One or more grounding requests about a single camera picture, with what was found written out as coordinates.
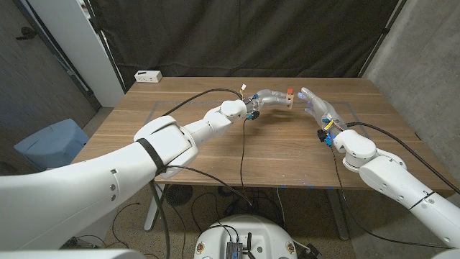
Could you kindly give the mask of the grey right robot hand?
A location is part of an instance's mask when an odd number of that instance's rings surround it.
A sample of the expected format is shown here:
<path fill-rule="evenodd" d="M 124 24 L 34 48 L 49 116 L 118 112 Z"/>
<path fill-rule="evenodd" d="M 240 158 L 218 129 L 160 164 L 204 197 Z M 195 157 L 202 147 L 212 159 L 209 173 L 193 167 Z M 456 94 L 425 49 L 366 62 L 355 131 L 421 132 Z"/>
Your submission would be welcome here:
<path fill-rule="evenodd" d="M 345 121 L 337 114 L 336 110 L 309 89 L 303 87 L 298 93 L 298 98 L 306 102 L 305 110 L 314 117 L 319 127 L 333 137 L 348 129 Z"/>

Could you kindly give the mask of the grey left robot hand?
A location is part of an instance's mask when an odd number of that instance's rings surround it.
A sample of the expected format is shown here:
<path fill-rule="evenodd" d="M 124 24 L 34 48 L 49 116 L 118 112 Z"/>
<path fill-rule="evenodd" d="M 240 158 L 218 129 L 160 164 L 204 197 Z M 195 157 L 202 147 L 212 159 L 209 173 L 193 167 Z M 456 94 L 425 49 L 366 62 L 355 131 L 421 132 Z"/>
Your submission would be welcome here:
<path fill-rule="evenodd" d="M 263 89 L 249 98 L 246 104 L 247 113 L 260 111 L 264 105 L 277 104 L 280 106 L 291 106 L 291 100 L 287 99 L 287 94 L 279 91 Z"/>

